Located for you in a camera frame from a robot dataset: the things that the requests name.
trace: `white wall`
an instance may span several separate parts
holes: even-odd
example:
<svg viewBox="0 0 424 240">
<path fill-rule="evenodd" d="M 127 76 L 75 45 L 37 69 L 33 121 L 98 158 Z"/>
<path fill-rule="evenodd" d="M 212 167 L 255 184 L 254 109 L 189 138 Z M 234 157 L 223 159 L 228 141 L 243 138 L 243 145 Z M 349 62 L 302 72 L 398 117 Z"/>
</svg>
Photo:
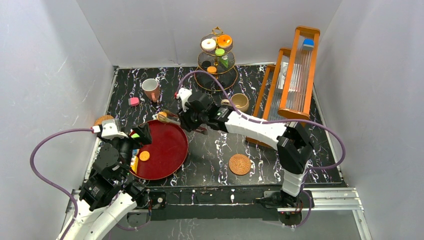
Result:
<svg viewBox="0 0 424 240">
<path fill-rule="evenodd" d="M 342 0 L 77 0 L 115 66 L 196 66 L 219 26 L 237 64 L 275 62 L 299 25 L 324 33 Z"/>
<path fill-rule="evenodd" d="M 113 67 L 75 0 L 0 1 L 0 238 L 56 239 L 69 199 L 30 168 L 36 144 L 89 128 L 106 108 Z M 82 182 L 95 136 L 45 144 L 38 170 L 67 190 Z"/>
<path fill-rule="evenodd" d="M 341 165 L 374 239 L 422 239 L 424 5 L 344 0 L 319 46 L 315 86 L 342 136 Z"/>
</svg>

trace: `red plate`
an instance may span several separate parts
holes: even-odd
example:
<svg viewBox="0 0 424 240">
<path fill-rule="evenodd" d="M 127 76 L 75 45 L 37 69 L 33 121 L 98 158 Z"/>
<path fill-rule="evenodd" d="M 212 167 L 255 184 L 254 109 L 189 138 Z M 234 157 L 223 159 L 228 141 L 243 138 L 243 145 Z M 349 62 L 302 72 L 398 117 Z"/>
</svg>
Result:
<svg viewBox="0 0 424 240">
<path fill-rule="evenodd" d="M 152 143 L 138 151 L 150 153 L 147 161 L 138 160 L 135 176 L 146 180 L 158 180 L 175 173 L 186 160 L 189 151 L 187 136 L 180 126 L 158 120 L 148 121 Z"/>
</svg>

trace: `pink block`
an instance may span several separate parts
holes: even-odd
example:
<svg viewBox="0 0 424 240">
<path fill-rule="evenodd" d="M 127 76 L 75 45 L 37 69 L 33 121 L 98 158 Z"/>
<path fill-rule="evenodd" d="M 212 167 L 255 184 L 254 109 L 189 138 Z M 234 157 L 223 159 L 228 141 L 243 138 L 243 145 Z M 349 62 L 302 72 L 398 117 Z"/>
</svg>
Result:
<svg viewBox="0 0 424 240">
<path fill-rule="evenodd" d="M 130 99 L 128 99 L 128 104 L 131 107 L 137 106 L 138 104 L 140 104 L 140 100 L 138 97 L 131 97 Z"/>
</svg>

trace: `marble tabletop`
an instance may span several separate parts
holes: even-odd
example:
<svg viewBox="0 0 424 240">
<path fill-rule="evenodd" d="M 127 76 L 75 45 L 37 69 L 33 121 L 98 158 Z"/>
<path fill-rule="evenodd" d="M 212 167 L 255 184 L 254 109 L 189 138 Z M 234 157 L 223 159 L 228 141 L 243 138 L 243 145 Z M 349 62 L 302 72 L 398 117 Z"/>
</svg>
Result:
<svg viewBox="0 0 424 240">
<path fill-rule="evenodd" d="M 265 65 L 238 65 L 238 80 L 228 89 L 229 96 L 244 93 L 249 98 L 247 114 L 252 114 L 255 108 L 258 92 L 265 74 Z M 176 113 L 178 102 L 174 93 L 179 80 L 187 73 L 194 71 L 195 67 L 163 67 L 163 68 L 132 68 L 119 69 L 107 114 L 120 120 L 122 126 L 129 129 L 152 120 L 153 115 L 163 109 Z M 153 103 L 144 94 L 141 85 L 146 79 L 158 80 L 161 94 L 158 103 Z M 201 91 L 193 77 L 183 84 L 186 88 Z M 140 98 L 140 104 L 131 107 L 128 99 Z M 222 93 L 210 95 L 216 103 L 223 98 Z M 316 102 L 312 98 L 310 106 L 312 121 L 322 123 Z M 335 160 L 326 133 L 317 127 L 308 126 L 315 149 L 308 162 L 309 166 L 328 166 Z M 247 143 L 245 137 L 238 134 L 214 131 L 208 128 L 208 135 L 196 132 L 186 132 L 188 138 L 188 155 L 182 165 L 169 177 L 146 181 L 150 186 L 221 186 L 221 185 L 268 185 L 278 184 L 283 179 L 283 169 L 280 165 L 278 154 L 275 150 L 260 145 Z M 228 161 L 234 154 L 244 154 L 252 161 L 250 172 L 243 176 L 233 174 L 228 168 Z M 330 170 L 311 171 L 306 179 L 307 183 L 340 183 L 339 171 Z"/>
</svg>

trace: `beige cup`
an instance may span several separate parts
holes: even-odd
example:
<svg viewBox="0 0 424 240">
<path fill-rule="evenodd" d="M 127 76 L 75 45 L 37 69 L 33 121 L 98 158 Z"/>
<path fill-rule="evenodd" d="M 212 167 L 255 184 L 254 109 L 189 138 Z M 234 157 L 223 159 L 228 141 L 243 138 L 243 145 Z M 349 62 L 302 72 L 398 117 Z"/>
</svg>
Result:
<svg viewBox="0 0 424 240">
<path fill-rule="evenodd" d="M 234 103 L 235 107 L 241 112 L 245 113 L 249 108 L 249 98 L 243 93 L 236 93 L 231 97 L 231 101 Z M 228 99 L 223 99 L 221 105 L 231 106 Z"/>
<path fill-rule="evenodd" d="M 154 78 L 149 78 L 143 81 L 141 88 L 144 93 L 147 95 L 148 99 L 152 100 L 154 103 L 158 101 L 161 90 L 159 89 L 159 82 Z"/>
</svg>

